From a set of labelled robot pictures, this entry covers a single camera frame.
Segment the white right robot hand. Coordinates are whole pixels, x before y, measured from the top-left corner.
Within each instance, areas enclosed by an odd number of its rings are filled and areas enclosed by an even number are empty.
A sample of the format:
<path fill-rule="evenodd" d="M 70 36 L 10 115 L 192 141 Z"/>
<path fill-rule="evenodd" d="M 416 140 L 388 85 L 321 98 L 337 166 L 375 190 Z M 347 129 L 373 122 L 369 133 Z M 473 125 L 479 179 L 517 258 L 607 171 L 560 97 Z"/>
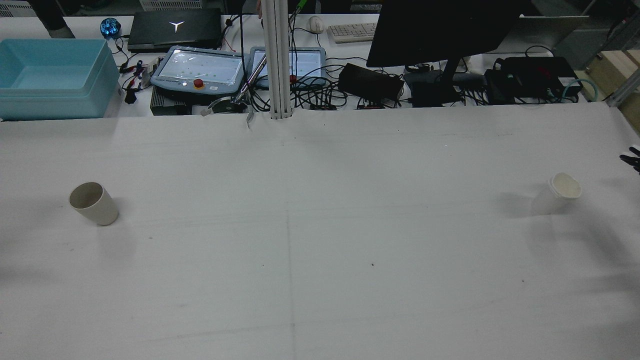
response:
<path fill-rule="evenodd" d="M 631 166 L 636 173 L 640 174 L 640 150 L 636 145 L 629 146 L 628 151 L 621 153 L 619 159 Z"/>

